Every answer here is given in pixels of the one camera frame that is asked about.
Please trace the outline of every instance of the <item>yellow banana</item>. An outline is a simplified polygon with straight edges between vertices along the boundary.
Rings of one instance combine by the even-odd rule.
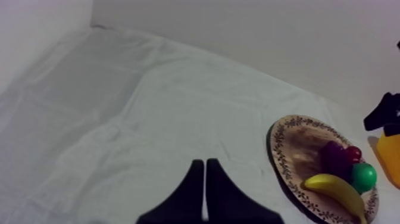
[[[345,180],[330,174],[317,174],[304,182],[304,187],[332,197],[347,211],[360,219],[360,224],[367,224],[364,216],[364,202],[357,191]]]

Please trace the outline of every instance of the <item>green ball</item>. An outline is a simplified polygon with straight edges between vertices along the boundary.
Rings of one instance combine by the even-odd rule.
[[[371,190],[376,184],[376,171],[368,163],[353,164],[353,183],[351,184],[359,194]]]

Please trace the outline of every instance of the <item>yellow object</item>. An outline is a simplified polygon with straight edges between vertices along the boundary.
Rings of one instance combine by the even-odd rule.
[[[376,146],[391,181],[400,188],[400,135],[382,133]]]
[[[364,202],[357,191],[345,180],[330,174],[317,174],[308,178],[304,186],[318,193],[332,197],[351,214],[360,219],[360,224],[367,224],[364,216]]]

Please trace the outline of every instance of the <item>red cherry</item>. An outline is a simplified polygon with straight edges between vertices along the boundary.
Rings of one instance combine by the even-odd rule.
[[[353,163],[359,163],[362,152],[358,147],[355,146],[350,146],[346,149],[347,152],[347,157],[353,162]]]

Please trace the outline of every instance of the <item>white cloth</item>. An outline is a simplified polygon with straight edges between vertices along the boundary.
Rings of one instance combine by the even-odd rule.
[[[379,174],[375,223],[396,223],[400,192],[362,118],[234,61],[123,29],[67,38],[0,97],[0,222],[132,224],[168,197],[195,158],[218,158],[286,223],[311,223],[285,196],[265,136],[288,114],[320,119]]]

